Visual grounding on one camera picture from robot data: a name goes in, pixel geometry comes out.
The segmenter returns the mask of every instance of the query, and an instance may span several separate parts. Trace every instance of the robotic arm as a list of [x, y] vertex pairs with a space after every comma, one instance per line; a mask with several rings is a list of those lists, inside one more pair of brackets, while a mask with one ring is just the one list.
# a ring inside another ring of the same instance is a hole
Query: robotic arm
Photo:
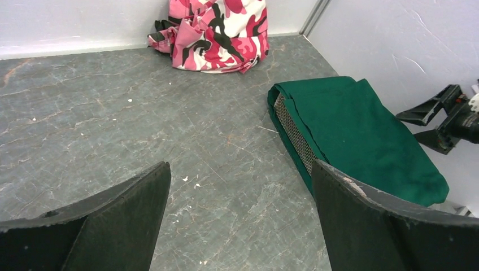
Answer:
[[461, 139], [479, 143], [479, 94], [471, 99], [459, 85], [449, 85], [439, 94], [396, 118], [411, 124], [426, 126], [444, 109], [445, 121], [434, 130], [417, 133], [417, 141], [442, 154], [448, 154]]

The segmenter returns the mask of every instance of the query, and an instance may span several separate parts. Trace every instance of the pink fabric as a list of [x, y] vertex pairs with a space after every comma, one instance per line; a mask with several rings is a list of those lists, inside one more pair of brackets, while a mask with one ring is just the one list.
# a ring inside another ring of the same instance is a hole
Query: pink fabric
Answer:
[[265, 0], [170, 0], [168, 21], [148, 42], [178, 69], [245, 73], [268, 54]]

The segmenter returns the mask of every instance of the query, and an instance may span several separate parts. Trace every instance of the pink camouflage cloth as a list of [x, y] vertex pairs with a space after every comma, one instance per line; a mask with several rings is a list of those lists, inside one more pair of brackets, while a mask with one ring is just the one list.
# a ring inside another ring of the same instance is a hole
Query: pink camouflage cloth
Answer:
[[148, 43], [178, 69], [245, 73], [268, 55], [266, 13], [265, 0], [170, 0]]

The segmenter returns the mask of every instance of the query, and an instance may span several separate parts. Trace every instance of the camouflage pattern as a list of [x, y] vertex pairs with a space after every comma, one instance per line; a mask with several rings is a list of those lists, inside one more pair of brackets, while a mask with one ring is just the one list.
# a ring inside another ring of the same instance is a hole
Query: camouflage pattern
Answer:
[[265, 0], [170, 0], [151, 47], [178, 69], [245, 73], [268, 54]]

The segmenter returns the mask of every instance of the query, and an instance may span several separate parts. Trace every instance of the folded garment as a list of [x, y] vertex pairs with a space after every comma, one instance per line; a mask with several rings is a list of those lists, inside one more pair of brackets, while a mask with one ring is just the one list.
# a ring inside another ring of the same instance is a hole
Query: folded garment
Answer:
[[148, 43], [178, 69], [245, 73], [268, 54], [266, 14], [265, 0], [170, 0]]
[[291, 141], [297, 135], [288, 134], [277, 116], [278, 97], [315, 158], [409, 202], [445, 201], [447, 182], [411, 132], [381, 104], [368, 81], [350, 77], [284, 82], [268, 93], [271, 119], [310, 191], [310, 165], [302, 161], [298, 141]]

